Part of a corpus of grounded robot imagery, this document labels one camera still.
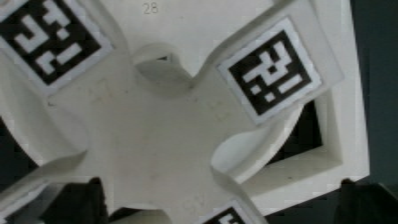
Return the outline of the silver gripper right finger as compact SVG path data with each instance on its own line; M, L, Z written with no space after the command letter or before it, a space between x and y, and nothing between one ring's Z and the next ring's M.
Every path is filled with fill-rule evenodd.
M398 224L398 195L381 183L342 180L335 224Z

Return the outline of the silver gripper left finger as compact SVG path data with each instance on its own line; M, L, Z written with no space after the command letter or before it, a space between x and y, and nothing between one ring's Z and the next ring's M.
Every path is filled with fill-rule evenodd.
M28 204L22 224L108 224L102 184L97 178L44 191Z

